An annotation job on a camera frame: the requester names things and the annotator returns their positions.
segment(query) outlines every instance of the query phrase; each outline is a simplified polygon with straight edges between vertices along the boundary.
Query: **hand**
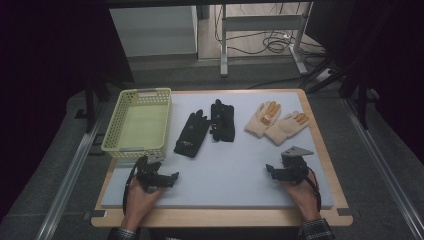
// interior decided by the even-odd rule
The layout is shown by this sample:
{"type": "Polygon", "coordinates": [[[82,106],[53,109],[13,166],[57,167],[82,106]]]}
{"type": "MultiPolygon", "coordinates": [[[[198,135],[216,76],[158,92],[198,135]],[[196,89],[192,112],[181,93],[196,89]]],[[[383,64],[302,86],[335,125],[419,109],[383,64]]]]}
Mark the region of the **hand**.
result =
{"type": "MultiPolygon", "coordinates": [[[[311,169],[309,169],[308,178],[317,187],[319,187],[315,178],[315,173],[311,169]]],[[[317,197],[308,182],[303,180],[296,185],[293,185],[292,182],[285,181],[281,181],[280,183],[287,190],[291,199],[299,208],[305,221],[321,219],[321,215],[317,209],[317,197]]]]}
{"type": "Polygon", "coordinates": [[[152,209],[164,191],[164,188],[157,188],[151,194],[146,193],[140,182],[134,177],[129,186],[127,209],[121,227],[135,232],[141,219],[152,209]]]}

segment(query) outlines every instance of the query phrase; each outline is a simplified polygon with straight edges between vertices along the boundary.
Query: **metal frame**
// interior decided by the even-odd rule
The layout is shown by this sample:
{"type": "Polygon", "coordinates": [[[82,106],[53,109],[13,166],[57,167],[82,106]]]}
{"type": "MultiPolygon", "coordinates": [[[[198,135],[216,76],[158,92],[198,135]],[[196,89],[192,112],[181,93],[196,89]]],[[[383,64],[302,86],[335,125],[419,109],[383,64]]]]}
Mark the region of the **metal frame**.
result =
{"type": "Polygon", "coordinates": [[[222,5],[222,41],[221,41],[221,76],[228,76],[227,32],[266,31],[266,30],[298,30],[294,44],[290,44],[290,52],[296,62],[300,75],[307,70],[299,53],[299,45],[305,31],[312,3],[308,2],[302,15],[283,16],[236,16],[227,17],[226,5],[222,5]]]}

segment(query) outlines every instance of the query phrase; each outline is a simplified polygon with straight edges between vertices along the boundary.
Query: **work glove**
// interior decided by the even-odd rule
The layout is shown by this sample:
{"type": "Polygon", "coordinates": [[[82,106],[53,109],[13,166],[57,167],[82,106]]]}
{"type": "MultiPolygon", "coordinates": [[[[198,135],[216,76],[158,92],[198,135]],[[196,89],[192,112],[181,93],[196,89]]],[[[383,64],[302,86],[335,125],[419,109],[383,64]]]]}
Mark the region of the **work glove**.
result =
{"type": "Polygon", "coordinates": [[[234,107],[222,104],[217,99],[211,105],[212,129],[210,133],[215,141],[234,142],[236,130],[234,128],[234,107]]]}
{"type": "Polygon", "coordinates": [[[280,112],[281,105],[277,104],[275,101],[261,103],[258,110],[247,123],[245,131],[261,138],[264,135],[265,130],[267,130],[278,118],[280,112]]]}
{"type": "Polygon", "coordinates": [[[309,118],[305,113],[294,111],[278,120],[265,131],[275,145],[279,146],[288,138],[293,137],[305,127],[309,126],[309,118]]]}
{"type": "Polygon", "coordinates": [[[194,158],[205,139],[210,123],[210,120],[203,116],[203,110],[191,113],[177,140],[174,152],[194,158]]]}

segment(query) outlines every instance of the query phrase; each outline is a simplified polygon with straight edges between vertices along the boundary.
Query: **sleeve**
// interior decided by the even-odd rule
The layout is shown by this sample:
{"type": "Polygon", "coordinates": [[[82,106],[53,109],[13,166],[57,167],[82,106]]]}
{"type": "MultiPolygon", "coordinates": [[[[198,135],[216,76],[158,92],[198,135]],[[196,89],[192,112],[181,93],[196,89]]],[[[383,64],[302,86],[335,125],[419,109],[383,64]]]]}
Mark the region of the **sleeve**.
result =
{"type": "Polygon", "coordinates": [[[332,240],[336,239],[325,218],[305,222],[300,227],[302,240],[332,240]]]}
{"type": "Polygon", "coordinates": [[[116,231],[115,236],[113,236],[113,240],[134,240],[135,235],[135,232],[119,228],[118,231],[116,231]]]}

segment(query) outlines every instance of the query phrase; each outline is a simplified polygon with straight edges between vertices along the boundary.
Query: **basket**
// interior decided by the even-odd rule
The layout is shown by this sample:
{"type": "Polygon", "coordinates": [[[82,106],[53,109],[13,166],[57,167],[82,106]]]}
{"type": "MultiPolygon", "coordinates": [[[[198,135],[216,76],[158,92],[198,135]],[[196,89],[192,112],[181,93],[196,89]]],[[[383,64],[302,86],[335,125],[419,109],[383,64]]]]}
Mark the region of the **basket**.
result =
{"type": "Polygon", "coordinates": [[[115,159],[148,155],[148,162],[166,157],[171,117],[171,89],[132,89],[119,94],[102,150],[115,159]]]}

